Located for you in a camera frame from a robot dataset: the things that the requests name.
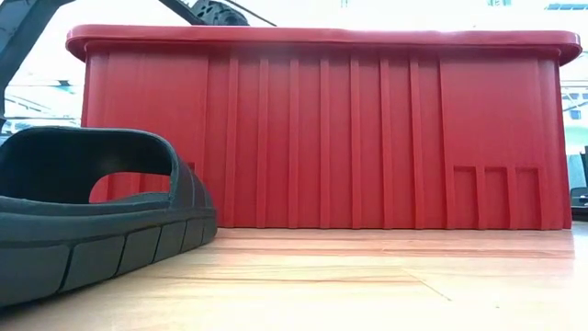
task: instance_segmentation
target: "black cable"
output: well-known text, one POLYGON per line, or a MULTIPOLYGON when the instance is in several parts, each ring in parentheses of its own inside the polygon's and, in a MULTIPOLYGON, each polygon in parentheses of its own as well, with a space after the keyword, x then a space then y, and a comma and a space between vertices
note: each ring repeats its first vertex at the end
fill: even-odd
POLYGON ((269 20, 267 20, 267 19, 265 19, 263 17, 260 17, 259 15, 257 15, 256 13, 254 13, 253 11, 247 9, 244 6, 241 6, 241 5, 237 4, 236 2, 234 2, 232 0, 223 0, 223 1, 226 2, 226 3, 229 3, 229 4, 233 5, 233 6, 236 6, 237 8, 241 9, 242 11, 245 11, 245 12, 249 13, 250 15, 252 15, 254 17, 257 17, 257 18, 263 20, 265 23, 269 24, 272 27, 277 27, 276 24, 272 23, 271 21, 269 21, 269 20))

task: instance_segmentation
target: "rubber slipper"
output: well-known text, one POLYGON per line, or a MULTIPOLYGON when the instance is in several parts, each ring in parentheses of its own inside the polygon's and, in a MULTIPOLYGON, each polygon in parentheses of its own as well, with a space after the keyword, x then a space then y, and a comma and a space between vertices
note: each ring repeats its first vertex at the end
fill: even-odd
POLYGON ((107 280, 217 233, 206 188, 144 131, 44 127, 0 146, 0 306, 107 280), (169 193, 89 203, 109 174, 170 177, 169 193))

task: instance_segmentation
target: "red plastic bin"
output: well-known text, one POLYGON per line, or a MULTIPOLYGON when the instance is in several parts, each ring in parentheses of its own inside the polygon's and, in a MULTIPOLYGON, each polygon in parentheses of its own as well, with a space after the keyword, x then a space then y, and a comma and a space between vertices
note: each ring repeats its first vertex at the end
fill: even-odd
MULTIPOLYGON (((81 26, 83 125, 158 133, 224 227, 571 227, 564 31, 81 26)), ((94 199, 166 188, 137 174, 94 199)))

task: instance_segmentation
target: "wooden floor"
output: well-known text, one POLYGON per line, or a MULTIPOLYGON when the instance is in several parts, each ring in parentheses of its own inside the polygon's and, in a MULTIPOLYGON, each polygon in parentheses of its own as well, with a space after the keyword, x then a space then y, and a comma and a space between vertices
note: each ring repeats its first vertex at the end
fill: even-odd
POLYGON ((0 314, 0 330, 588 330, 573 231, 220 230, 211 245, 0 314))

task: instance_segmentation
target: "vertical ridge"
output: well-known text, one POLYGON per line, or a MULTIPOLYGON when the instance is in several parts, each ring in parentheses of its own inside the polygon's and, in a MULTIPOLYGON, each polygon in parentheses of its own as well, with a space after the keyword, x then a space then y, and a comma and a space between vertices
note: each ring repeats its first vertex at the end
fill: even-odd
MULTIPOLYGON (((536 61, 536 65, 535 65, 535 109, 540 109, 541 111, 539 111, 539 116, 538 116, 538 120, 539 120, 539 125, 538 127, 544 131, 547 132, 548 130, 545 127, 545 119, 544 119, 544 106, 545 106, 545 102, 543 102, 543 100, 541 99, 543 97, 543 93, 541 90, 541 74, 539 73, 540 68, 539 68, 539 60, 536 61)), ((550 187, 550 181, 548 180, 548 175, 547 175, 547 169, 546 167, 548 166, 548 156, 547 156, 547 146, 548 144, 545 141, 545 135, 540 132, 539 133, 539 143, 535 146, 538 150, 537 150, 537 155, 541 155, 541 161, 539 162, 539 166, 537 167, 537 181, 538 181, 538 185, 537 185, 537 189, 538 189, 538 197, 539 197, 539 229, 540 230, 547 230, 549 228, 551 228, 551 224, 548 223, 548 221, 551 220, 551 215, 548 215, 548 205, 547 205, 547 201, 546 201, 546 197, 548 196, 548 194, 552 191, 551 187, 550 187)))
POLYGON ((563 131, 563 106, 561 105, 561 81, 560 81, 560 68, 559 66, 556 64, 554 65, 554 69, 555 71, 555 98, 556 100, 558 100, 556 102, 557 105, 557 117, 558 117, 558 127, 560 128, 560 132, 559 132, 559 141, 558 141, 558 145, 561 151, 561 157, 560 157, 560 180, 558 182, 560 182, 561 184, 559 184, 559 187, 557 189, 557 191, 561 190, 561 198, 563 199, 563 205, 562 206, 566 206, 564 208, 564 214, 561 216, 557 216, 557 217, 562 217, 563 218, 563 228, 564 229, 571 229, 571 208, 568 208, 567 206, 570 205, 570 184, 568 182, 568 164, 566 161, 566 157, 563 155, 565 154, 565 150, 566 150, 566 143, 565 143, 565 136, 564 136, 564 131, 563 131))
POLYGON ((382 227, 394 226, 393 179, 392 179, 392 114, 390 102, 390 63, 386 58, 379 60, 380 112, 382 124, 382 194, 384 220, 382 227))
POLYGON ((229 60, 229 95, 227 110, 227 150, 224 181, 224 224, 234 226, 235 159, 237 150, 237 106, 239 93, 239 60, 229 60))
POLYGON ((441 135, 443 137, 443 168, 445 170, 445 203, 446 203, 446 217, 447 229, 455 229, 456 227, 456 181, 455 168, 453 160, 451 159, 451 148, 449 147, 449 128, 447 127, 447 104, 443 99, 443 62, 439 61, 439 104, 441 105, 441 135))
POLYGON ((115 199, 115 185, 116 185, 116 176, 117 174, 110 174, 107 176, 107 191, 106 191, 106 198, 104 201, 113 200, 115 199))
POLYGON ((321 228, 331 226, 331 114, 329 59, 321 59, 321 228))
POLYGON ((266 227, 267 211, 267 107, 269 102, 269 60, 259 63, 259 110, 257 111, 257 185, 255 224, 266 227))
POLYGON ((519 225, 518 215, 518 192, 516 191, 516 169, 514 166, 506 168, 506 185, 508 187, 508 214, 509 214, 509 229, 517 230, 519 225))
POLYGON ((199 78, 204 84, 201 84, 202 89, 194 98, 194 109, 198 114, 198 121, 196 123, 196 146, 198 154, 196 155, 196 173, 200 177, 204 177, 204 160, 206 157, 206 121, 208 111, 208 85, 209 85, 209 56, 206 55, 202 59, 198 59, 198 65, 201 68, 198 72, 201 73, 199 78))
POLYGON ((288 163, 288 227, 299 226, 299 148, 300 148, 300 66, 290 60, 289 163, 288 163))
POLYGON ((141 180, 143 178, 143 174, 130 174, 129 176, 129 184, 130 184, 130 192, 131 194, 141 193, 141 180))
POLYGON ((488 229, 486 211, 486 173, 483 165, 476 166, 476 201, 478 203, 478 230, 488 229))
POLYGON ((361 105, 359 92, 359 60, 350 61, 351 97, 351 213, 352 227, 361 228, 361 105))
POLYGON ((92 65, 94 57, 88 56, 85 60, 85 77, 84 77, 84 94, 82 96, 82 117, 80 119, 80 124, 83 128, 87 128, 88 126, 88 111, 90 110, 90 94, 93 94, 98 88, 100 88, 102 82, 104 82, 104 77, 99 77, 99 79, 93 78, 94 70, 92 70, 95 66, 92 65))
POLYGON ((411 113, 413 125, 414 228, 424 228, 423 130, 418 59, 411 58, 411 113))

